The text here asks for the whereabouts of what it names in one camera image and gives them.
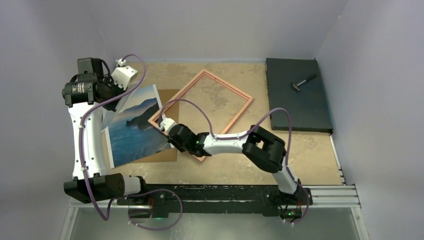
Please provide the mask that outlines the pink wooden picture frame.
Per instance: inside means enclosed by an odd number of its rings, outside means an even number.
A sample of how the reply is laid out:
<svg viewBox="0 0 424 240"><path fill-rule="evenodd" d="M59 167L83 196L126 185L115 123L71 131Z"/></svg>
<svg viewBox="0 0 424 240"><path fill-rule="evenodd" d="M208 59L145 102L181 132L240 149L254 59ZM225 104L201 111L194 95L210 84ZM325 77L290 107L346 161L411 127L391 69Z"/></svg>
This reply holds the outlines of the pink wooden picture frame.
<svg viewBox="0 0 424 240"><path fill-rule="evenodd" d="M248 93L206 69L202 69L170 99L186 99L199 106L210 120L215 135L229 133L254 100ZM202 114L182 100L163 103L163 116L172 118L171 111L179 105L178 118L174 118L177 123L188 123L192 130L206 131L208 124L202 122L205 119Z"/></svg>

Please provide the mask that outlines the seascape photo print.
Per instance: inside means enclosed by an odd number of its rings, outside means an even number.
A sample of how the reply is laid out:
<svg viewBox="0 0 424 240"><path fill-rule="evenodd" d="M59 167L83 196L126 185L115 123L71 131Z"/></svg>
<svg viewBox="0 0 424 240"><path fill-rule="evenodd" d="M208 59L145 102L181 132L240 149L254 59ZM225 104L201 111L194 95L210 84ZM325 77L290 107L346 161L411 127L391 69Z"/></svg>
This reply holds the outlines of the seascape photo print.
<svg viewBox="0 0 424 240"><path fill-rule="evenodd" d="M138 87L122 100L120 110L108 113L108 123L102 126L103 147L110 167L175 162L176 149L148 122L162 107L156 85Z"/></svg>

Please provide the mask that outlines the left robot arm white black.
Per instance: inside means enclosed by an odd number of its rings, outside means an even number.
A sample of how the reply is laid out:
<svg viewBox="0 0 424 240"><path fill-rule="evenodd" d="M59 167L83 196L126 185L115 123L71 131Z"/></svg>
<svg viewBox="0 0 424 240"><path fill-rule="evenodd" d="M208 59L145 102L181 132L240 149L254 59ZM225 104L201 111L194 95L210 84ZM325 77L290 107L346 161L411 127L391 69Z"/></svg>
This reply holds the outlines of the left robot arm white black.
<svg viewBox="0 0 424 240"><path fill-rule="evenodd" d="M117 113L126 97L135 90L129 83L137 70L123 57L111 71L100 58L77 60L78 73L62 89L64 103L72 121L75 160L72 180L63 184L64 192L84 204L124 196L138 205L146 203L149 191L140 176L109 173L102 145L102 126L108 113Z"/></svg>

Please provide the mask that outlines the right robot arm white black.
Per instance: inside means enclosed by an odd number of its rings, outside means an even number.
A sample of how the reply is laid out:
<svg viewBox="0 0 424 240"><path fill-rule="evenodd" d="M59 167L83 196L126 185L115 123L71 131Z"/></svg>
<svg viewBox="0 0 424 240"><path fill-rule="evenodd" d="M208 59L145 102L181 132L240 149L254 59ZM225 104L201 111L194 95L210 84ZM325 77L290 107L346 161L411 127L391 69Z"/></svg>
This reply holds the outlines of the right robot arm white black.
<svg viewBox="0 0 424 240"><path fill-rule="evenodd" d="M312 203L310 194L288 165L289 152L281 138L260 126L240 133L212 135L210 132L194 133L184 124L164 128L168 142L180 152L197 158L220 154L241 154L257 168L273 176L282 200L288 204Z"/></svg>

